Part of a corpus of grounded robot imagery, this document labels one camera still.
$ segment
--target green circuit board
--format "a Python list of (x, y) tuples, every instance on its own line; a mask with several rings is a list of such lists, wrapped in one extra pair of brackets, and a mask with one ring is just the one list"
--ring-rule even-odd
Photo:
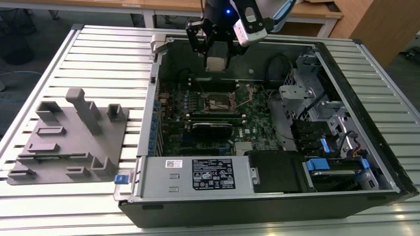
[[(191, 91), (187, 86), (164, 86), (164, 156), (236, 155), (236, 142), (251, 142), (258, 150), (279, 149), (267, 108), (268, 95), (260, 86), (238, 83), (232, 92)], [(191, 135), (191, 124), (198, 122), (232, 124), (231, 137), (223, 141), (196, 140)]]

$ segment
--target motherboard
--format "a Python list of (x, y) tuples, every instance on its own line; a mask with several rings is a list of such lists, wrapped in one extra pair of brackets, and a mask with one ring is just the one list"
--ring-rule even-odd
[(190, 78), (162, 83), (163, 156), (231, 156), (248, 150), (278, 150), (262, 85)]

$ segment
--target black computer side panel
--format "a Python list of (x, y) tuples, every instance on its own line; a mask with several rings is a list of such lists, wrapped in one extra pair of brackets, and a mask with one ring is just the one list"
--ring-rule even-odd
[(119, 207), (140, 228), (195, 227), (346, 218), (399, 198), (396, 193), (371, 193), (218, 201), (120, 201)]

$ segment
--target white sticker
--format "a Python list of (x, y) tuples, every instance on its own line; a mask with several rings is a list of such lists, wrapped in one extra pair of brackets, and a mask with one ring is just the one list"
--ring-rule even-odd
[(183, 168), (183, 160), (167, 160), (167, 168)]
[(128, 6), (128, 7), (142, 7), (139, 4), (123, 4), (123, 6)]

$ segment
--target wooden table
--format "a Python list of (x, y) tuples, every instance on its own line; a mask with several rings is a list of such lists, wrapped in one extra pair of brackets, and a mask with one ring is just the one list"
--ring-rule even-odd
[[(0, 7), (143, 14), (147, 28), (156, 27), (156, 15), (202, 15), (199, 0), (0, 0)], [(288, 22), (322, 24), (318, 36), (328, 37), (342, 18), (324, 4), (303, 2), (294, 7)]]
[[(152, 15), (202, 15), (202, 6), (199, 0), (144, 0), (143, 8), (151, 9)], [(323, 3), (314, 4), (303, 2), (294, 7), (287, 21), (295, 23), (322, 24), (323, 26), (316, 36), (328, 37), (338, 20), (342, 18), (343, 13), (331, 12)], [(155, 24), (147, 25), (146, 27), (155, 28)]]

